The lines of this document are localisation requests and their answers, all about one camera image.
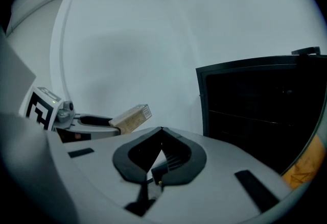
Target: black cabinet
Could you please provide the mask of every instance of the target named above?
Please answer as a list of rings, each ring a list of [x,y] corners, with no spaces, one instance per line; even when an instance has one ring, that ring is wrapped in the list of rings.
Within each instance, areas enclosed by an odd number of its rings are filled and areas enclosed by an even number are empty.
[[[327,56],[255,58],[196,71],[205,136],[230,142],[282,174],[315,134]]]

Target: black rubber mount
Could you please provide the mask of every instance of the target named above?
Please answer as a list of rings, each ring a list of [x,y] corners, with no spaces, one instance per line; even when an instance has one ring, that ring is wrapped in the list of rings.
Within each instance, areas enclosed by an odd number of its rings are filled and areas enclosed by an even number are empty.
[[[206,163],[206,153],[200,145],[162,127],[120,146],[112,162],[124,180],[144,184],[161,150],[168,163],[168,172],[161,177],[162,186],[191,182]]]

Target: black slot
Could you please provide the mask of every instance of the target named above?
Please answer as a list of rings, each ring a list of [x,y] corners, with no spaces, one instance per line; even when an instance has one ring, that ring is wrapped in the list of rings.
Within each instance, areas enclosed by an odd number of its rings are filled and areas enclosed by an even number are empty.
[[[92,150],[91,148],[84,148],[82,150],[78,150],[78,151],[73,151],[73,152],[69,152],[68,155],[71,158],[75,158],[75,157],[79,157],[79,156],[83,156],[89,153],[93,153],[94,150]]]
[[[103,118],[97,116],[81,116],[80,121],[82,124],[95,125],[95,126],[109,126],[111,118]]]
[[[239,171],[235,176],[261,212],[269,210],[279,202],[250,171]]]

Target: cardboard box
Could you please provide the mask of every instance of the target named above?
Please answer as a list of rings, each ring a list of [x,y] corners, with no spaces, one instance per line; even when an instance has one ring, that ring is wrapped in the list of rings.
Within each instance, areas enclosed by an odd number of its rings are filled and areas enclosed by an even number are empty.
[[[137,105],[109,121],[111,126],[119,127],[122,134],[131,133],[152,116],[147,104]]]

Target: white wall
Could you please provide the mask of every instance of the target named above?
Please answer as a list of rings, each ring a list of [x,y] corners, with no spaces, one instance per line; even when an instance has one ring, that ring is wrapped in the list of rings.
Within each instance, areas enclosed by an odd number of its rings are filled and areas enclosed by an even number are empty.
[[[80,113],[115,117],[148,104],[153,116],[139,129],[201,133],[201,110],[194,112],[189,84],[197,84],[192,58],[161,0],[71,1],[62,59],[67,90]]]
[[[9,35],[8,42],[25,65],[36,75],[35,86],[52,90],[50,79],[50,42],[53,25],[62,0],[53,0],[28,16]],[[26,99],[20,109],[22,114]]]
[[[309,46],[327,53],[327,32],[313,0],[178,0],[199,52],[199,66],[287,55]]]

